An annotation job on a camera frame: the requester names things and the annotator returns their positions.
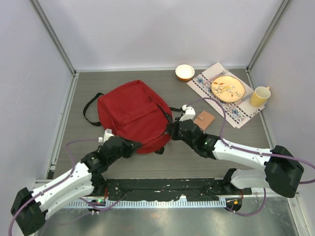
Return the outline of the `brown leather wallet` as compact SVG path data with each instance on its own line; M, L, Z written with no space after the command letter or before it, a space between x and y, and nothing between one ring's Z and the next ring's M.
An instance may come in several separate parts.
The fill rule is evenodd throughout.
M205 131L210 124L215 120L215 117L207 111L202 111L193 121L201 130Z

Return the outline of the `red student backpack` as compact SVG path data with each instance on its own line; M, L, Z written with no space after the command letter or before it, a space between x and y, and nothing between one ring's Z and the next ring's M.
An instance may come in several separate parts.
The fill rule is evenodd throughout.
M163 154L170 141L168 132L173 123L173 112L181 112L167 103L141 80L123 84L107 94L97 93L84 107L97 102L98 121L91 125L111 129L114 135L138 142L139 154Z

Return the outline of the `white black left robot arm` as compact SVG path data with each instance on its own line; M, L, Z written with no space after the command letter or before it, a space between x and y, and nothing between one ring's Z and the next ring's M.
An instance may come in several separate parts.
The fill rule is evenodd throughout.
M13 224L17 223L22 234L30 236L73 200L89 194L100 196L105 189L102 173L119 158L131 157L141 146L139 142L111 136L57 179L33 190L22 188L10 210L13 219L8 234L12 235Z

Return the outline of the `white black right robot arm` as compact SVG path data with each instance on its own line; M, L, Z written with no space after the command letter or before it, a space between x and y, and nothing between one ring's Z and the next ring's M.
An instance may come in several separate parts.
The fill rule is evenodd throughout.
M250 167L250 170L230 169L222 182L227 194L244 188L270 188L275 193L293 198L304 168L291 156L280 155L285 148L255 148L238 145L221 136L204 133L191 119L168 126L171 139L181 140L203 158L226 160Z

